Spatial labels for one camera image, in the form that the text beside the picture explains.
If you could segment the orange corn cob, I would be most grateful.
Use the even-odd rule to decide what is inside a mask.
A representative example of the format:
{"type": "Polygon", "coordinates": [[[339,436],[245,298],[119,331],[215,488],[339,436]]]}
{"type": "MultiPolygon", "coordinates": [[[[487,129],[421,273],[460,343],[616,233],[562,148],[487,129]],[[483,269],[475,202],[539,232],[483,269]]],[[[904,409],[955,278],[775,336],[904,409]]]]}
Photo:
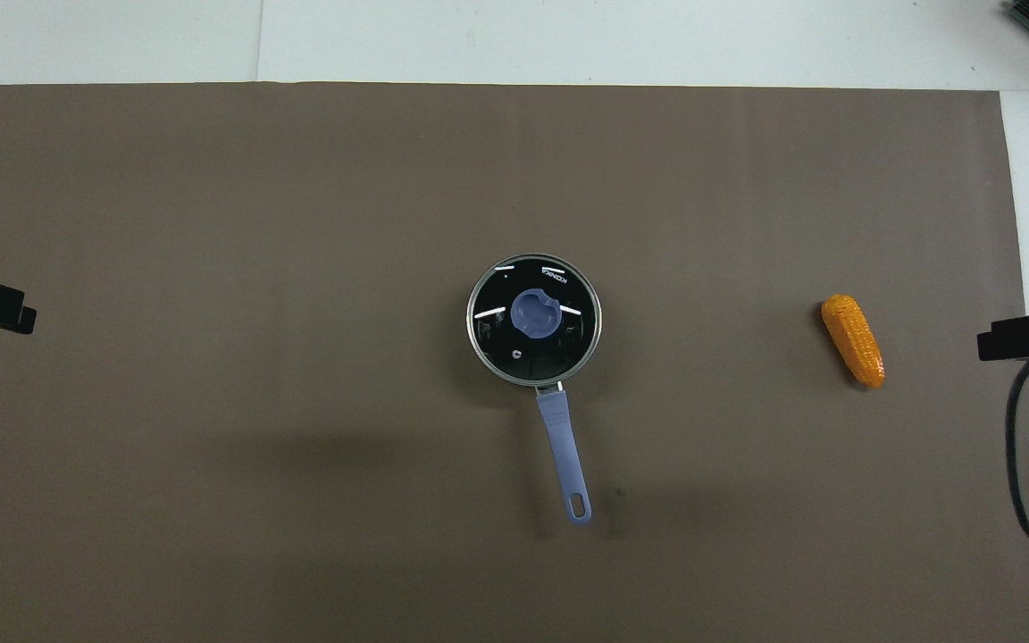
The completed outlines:
{"type": "Polygon", "coordinates": [[[820,314],[847,371],[863,387],[880,388],[886,380],[882,351],[858,301],[833,294],[821,303],[820,314]]]}

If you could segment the brown table mat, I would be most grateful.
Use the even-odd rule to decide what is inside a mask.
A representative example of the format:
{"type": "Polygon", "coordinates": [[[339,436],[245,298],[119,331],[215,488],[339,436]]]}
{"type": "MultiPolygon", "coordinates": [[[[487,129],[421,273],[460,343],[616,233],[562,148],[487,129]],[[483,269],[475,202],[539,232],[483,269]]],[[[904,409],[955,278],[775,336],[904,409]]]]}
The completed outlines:
{"type": "Polygon", "coordinates": [[[0,643],[1029,640],[990,91],[3,86],[0,282],[0,643]],[[586,525],[466,337],[531,253],[586,525]]]}

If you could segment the glass lid with lavender knob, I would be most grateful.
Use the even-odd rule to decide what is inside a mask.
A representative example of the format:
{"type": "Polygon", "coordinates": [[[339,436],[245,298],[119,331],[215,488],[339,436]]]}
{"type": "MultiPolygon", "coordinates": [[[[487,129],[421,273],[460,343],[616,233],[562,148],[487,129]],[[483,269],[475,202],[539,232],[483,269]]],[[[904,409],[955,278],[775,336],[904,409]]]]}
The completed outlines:
{"type": "Polygon", "coordinates": [[[582,370],[603,337],[603,305],[579,269],[551,254],[488,267],[465,307],[471,349],[491,373],[548,388],[582,370]]]}

